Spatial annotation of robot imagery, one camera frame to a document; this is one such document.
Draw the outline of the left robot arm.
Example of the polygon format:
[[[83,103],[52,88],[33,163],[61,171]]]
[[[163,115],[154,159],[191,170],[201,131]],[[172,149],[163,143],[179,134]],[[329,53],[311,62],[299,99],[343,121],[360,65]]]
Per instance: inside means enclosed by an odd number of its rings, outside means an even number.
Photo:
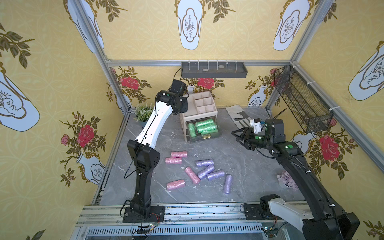
[[[161,154],[155,150],[159,134],[168,117],[188,111],[188,97],[185,90],[162,90],[157,93],[154,109],[141,133],[135,140],[128,141],[127,147],[136,174],[135,194],[130,201],[130,213],[143,219],[151,214],[151,180],[154,168]]]

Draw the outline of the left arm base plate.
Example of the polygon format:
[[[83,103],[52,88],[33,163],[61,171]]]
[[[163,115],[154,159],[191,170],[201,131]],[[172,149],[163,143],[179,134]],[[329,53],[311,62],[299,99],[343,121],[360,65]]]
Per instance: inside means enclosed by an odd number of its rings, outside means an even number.
[[[165,218],[164,206],[150,206],[134,209],[126,207],[123,215],[123,223],[161,223]]]

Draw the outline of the beige drawer organizer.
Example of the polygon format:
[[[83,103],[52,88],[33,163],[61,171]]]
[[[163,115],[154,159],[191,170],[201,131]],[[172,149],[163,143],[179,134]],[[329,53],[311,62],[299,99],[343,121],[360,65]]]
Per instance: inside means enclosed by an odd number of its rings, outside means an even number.
[[[221,128],[217,123],[218,110],[216,108],[214,98],[210,92],[201,92],[191,94],[188,97],[188,111],[180,114],[181,126],[184,131],[185,142],[194,143],[208,139],[219,138],[222,135]],[[217,132],[201,135],[195,130],[196,136],[191,137],[188,124],[196,124],[212,119],[218,126]]]

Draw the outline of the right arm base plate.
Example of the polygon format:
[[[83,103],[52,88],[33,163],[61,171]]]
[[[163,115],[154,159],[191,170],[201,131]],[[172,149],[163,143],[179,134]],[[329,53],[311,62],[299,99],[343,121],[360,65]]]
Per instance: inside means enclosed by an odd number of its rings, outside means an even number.
[[[241,208],[247,221],[271,220],[264,204],[243,204]]]

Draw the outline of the green trash bag roll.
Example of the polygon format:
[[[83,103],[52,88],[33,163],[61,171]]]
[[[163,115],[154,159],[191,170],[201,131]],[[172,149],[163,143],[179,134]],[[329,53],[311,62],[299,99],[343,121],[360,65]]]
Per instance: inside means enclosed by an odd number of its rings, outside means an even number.
[[[191,137],[191,138],[194,138],[194,137],[197,136],[197,135],[196,135],[196,127],[195,127],[195,125],[194,125],[193,123],[189,123],[189,124],[188,124],[188,129],[189,129],[190,137]]]
[[[210,133],[212,131],[216,131],[218,126],[215,123],[209,123],[206,125],[197,126],[197,131],[200,134]]]
[[[201,126],[205,126],[205,125],[213,124],[213,123],[214,123],[213,119],[207,119],[207,120],[204,120],[204,121],[196,122],[195,126],[196,126],[196,128],[199,128]]]
[[[211,131],[203,131],[201,133],[201,135],[210,135],[210,134],[213,134],[213,133],[217,133],[218,131],[219,131],[218,129],[211,130]]]

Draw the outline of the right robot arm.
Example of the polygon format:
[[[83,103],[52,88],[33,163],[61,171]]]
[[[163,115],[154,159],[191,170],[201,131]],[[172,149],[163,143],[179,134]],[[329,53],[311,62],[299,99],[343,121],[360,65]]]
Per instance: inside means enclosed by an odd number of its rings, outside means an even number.
[[[347,213],[327,192],[308,166],[301,149],[287,142],[281,130],[268,127],[265,135],[255,134],[245,127],[232,132],[247,150],[266,149],[271,159],[289,173],[310,208],[309,213],[295,208],[277,195],[261,197],[254,205],[263,217],[279,217],[303,233],[307,240],[351,240],[360,221],[354,213]]]

